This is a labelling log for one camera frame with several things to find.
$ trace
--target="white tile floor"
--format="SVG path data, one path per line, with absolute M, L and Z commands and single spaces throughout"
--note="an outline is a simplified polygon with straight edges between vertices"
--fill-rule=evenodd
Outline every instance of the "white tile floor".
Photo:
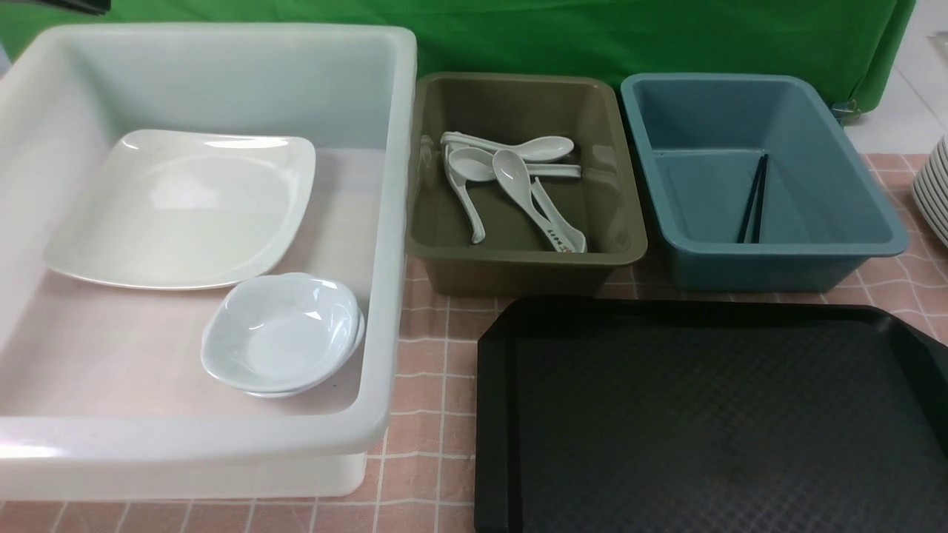
M 859 152 L 928 153 L 948 134 L 948 55 L 936 31 L 948 31 L 948 1 L 917 0 L 879 107 L 847 127 Z M 0 47 L 0 76 L 8 67 Z

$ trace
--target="stack of white plates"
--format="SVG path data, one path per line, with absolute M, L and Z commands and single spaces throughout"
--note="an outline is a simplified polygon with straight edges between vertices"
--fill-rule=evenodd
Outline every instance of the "stack of white plates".
M 932 231 L 948 247 L 948 138 L 943 138 L 912 183 L 912 197 Z

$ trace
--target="white ceramic spoon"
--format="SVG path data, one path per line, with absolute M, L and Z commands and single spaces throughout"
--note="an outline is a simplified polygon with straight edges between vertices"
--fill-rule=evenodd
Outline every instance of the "white ceramic spoon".
M 570 240 L 534 207 L 533 193 L 530 192 L 530 175 L 523 159 L 510 150 L 499 150 L 494 154 L 493 163 L 494 174 L 497 175 L 497 182 L 501 184 L 503 191 L 534 221 L 543 236 L 553 245 L 553 249 L 576 251 Z
M 451 170 L 451 165 L 448 161 L 451 158 L 451 154 L 455 150 L 456 145 L 445 144 L 444 149 L 444 164 L 445 164 L 445 176 L 447 177 L 447 183 L 450 184 L 451 189 L 454 190 L 454 193 L 458 196 L 458 199 L 461 200 L 461 206 L 465 208 L 465 213 L 467 214 L 467 219 L 471 223 L 471 244 L 479 245 L 483 242 L 484 237 L 487 236 L 487 232 L 483 229 L 483 221 L 481 216 L 477 213 L 477 208 L 474 207 L 474 202 L 471 201 L 471 196 L 467 192 L 467 180 Z
M 538 179 L 530 185 L 530 192 L 533 193 L 534 199 L 537 200 L 537 204 L 540 210 L 543 211 L 543 214 L 556 226 L 556 229 L 559 230 L 560 233 L 570 240 L 570 244 L 573 245 L 573 248 L 575 248 L 576 251 L 586 253 L 586 251 L 588 251 L 586 235 L 566 221 L 563 213 L 559 212 L 559 209 L 556 208 L 556 204 L 550 199 L 550 195 L 546 193 L 546 189 L 543 189 L 543 184 L 540 183 Z
M 494 155 L 486 150 L 464 146 L 451 150 L 447 164 L 451 166 L 451 170 L 468 181 L 487 182 L 497 179 L 492 167 L 493 160 Z M 554 163 L 528 164 L 527 172 L 530 175 L 542 177 L 579 179 L 582 176 L 582 169 L 579 168 L 579 165 L 557 165 Z
M 568 138 L 557 136 L 538 137 L 522 144 L 510 146 L 460 132 L 445 132 L 445 134 L 441 136 L 441 143 L 448 144 L 450 142 L 459 142 L 467 146 L 481 148 L 490 153 L 496 153 L 500 150 L 510 150 L 528 163 L 551 163 L 565 157 L 572 152 L 575 147 L 573 142 Z

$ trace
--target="brown plastic basin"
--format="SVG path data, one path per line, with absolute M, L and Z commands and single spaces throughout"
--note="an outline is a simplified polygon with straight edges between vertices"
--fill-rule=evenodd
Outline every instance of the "brown plastic basin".
M 459 131 L 506 144 L 571 138 L 564 163 L 582 178 L 543 178 L 563 216 L 586 234 L 588 253 L 551 251 L 496 182 L 468 183 L 486 238 L 471 227 L 443 170 L 441 135 Z M 641 258 L 645 224 L 613 90 L 597 80 L 514 74 L 437 73 L 418 82 L 412 127 L 409 254 L 434 289 L 454 296 L 592 295 L 616 267 Z

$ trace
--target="pink checkered tablecloth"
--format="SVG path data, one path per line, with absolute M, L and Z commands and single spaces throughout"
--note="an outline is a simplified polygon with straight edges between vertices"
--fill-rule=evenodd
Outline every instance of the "pink checkered tablecloth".
M 909 187 L 927 156 L 870 154 L 866 164 L 908 228 L 899 257 L 872 259 L 826 294 L 676 290 L 659 256 L 616 270 L 601 296 L 734 302 L 860 303 L 948 342 L 948 248 Z M 473 528 L 477 338 L 508 301 L 435 294 L 409 261 L 392 423 L 370 451 L 366 481 L 342 498 L 193 502 L 6 502 L 0 533 L 470 533 Z

